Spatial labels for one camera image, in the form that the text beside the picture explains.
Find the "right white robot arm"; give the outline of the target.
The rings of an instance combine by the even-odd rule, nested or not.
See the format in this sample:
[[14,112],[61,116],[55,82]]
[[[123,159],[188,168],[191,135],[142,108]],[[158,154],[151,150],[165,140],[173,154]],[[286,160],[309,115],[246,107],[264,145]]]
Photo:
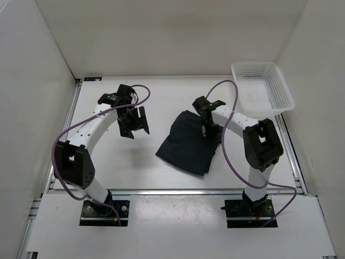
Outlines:
[[273,121],[249,118],[233,111],[223,101],[211,103],[204,96],[196,99],[192,106],[200,115],[206,137],[222,134],[222,151],[225,151],[226,130],[242,138],[245,158],[250,166],[248,179],[244,180],[242,209],[247,215],[257,214],[267,199],[267,185],[273,168],[284,153]]

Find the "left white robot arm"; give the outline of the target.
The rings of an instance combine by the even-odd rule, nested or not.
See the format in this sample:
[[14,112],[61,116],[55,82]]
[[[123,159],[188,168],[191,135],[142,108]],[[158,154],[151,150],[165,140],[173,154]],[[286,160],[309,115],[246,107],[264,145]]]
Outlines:
[[139,98],[133,88],[128,93],[117,91],[103,94],[98,100],[93,115],[76,124],[77,131],[65,141],[56,140],[52,150],[54,176],[63,188],[70,193],[69,186],[81,193],[81,197],[70,196],[75,200],[89,200],[101,216],[113,210],[110,192],[95,178],[95,167],[91,155],[98,141],[115,122],[120,135],[133,139],[134,131],[149,132],[143,106],[137,107]]

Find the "dark navy shorts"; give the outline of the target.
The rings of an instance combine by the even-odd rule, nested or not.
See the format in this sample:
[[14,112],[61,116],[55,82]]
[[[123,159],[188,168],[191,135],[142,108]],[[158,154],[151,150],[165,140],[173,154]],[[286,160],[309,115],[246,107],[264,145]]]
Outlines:
[[171,125],[169,135],[156,156],[175,168],[197,176],[210,169],[213,156],[221,143],[223,128],[217,126],[214,137],[205,137],[202,120],[190,111],[181,112]]

